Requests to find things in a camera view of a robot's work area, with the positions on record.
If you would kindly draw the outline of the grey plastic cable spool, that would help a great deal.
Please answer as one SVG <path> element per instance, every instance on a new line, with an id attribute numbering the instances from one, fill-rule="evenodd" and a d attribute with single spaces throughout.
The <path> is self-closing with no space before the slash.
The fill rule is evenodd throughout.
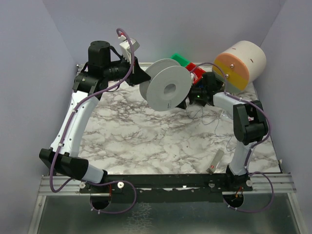
<path id="1" fill-rule="evenodd" d="M 158 60 L 145 72 L 151 79 L 141 83 L 139 91 L 153 110 L 171 110 L 187 97 L 192 85 L 191 74 L 176 60 Z"/>

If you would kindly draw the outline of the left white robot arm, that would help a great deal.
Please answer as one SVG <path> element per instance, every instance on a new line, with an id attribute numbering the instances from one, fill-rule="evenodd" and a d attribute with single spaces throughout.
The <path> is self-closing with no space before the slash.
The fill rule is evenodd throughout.
<path id="1" fill-rule="evenodd" d="M 150 80 L 135 59 L 131 65 L 131 52 L 139 48 L 135 39 L 120 43 L 122 53 L 111 60 L 116 49 L 106 41 L 93 41 L 88 48 L 88 61 L 75 77 L 70 105 L 57 137 L 48 149 L 41 149 L 39 158 L 49 168 L 50 174 L 59 173 L 73 179 L 100 184 L 107 175 L 105 170 L 92 166 L 79 158 L 79 148 L 88 120 L 100 101 L 101 91 L 110 81 L 123 78 L 130 86 Z"/>

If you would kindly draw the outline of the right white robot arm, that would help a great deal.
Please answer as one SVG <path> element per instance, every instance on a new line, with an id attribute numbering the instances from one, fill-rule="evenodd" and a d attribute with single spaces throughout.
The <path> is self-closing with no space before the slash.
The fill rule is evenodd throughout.
<path id="1" fill-rule="evenodd" d="M 253 149 L 264 141 L 264 136 L 269 135 L 262 103 L 259 100 L 246 101 L 225 92 L 222 82 L 213 72 L 204 73 L 201 80 L 191 86 L 187 98 L 190 104 L 209 104 L 232 115 L 237 144 L 227 173 L 233 176 L 246 175 Z"/>

